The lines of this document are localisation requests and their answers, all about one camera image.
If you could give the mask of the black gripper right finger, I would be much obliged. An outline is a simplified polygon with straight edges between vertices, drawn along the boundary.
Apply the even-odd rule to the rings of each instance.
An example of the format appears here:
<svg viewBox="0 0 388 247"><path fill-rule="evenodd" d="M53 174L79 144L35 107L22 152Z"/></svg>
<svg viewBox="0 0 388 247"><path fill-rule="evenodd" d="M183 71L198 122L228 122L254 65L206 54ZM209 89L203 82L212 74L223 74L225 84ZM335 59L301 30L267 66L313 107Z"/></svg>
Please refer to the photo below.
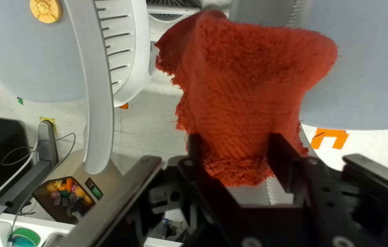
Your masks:
<svg viewBox="0 0 388 247"><path fill-rule="evenodd" d="M293 194L291 206L275 206L275 220L282 240L294 247L331 247L330 232L324 228L324 200L317 199L319 188L309 173L310 162L288 140L269 136L268 161L280 185Z"/></svg>

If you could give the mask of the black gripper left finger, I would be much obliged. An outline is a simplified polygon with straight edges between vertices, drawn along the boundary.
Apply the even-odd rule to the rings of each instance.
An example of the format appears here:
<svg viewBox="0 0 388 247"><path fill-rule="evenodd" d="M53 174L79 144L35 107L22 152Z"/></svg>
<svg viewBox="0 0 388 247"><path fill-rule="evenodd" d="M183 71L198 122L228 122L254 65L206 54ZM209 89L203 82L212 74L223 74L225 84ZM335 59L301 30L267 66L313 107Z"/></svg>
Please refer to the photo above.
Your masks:
<svg viewBox="0 0 388 247"><path fill-rule="evenodd" d="M242 247L236 224L240 206L203 166L202 139L188 136L188 155L177 162L187 192L183 213L188 221L190 237L186 247Z"/></svg>

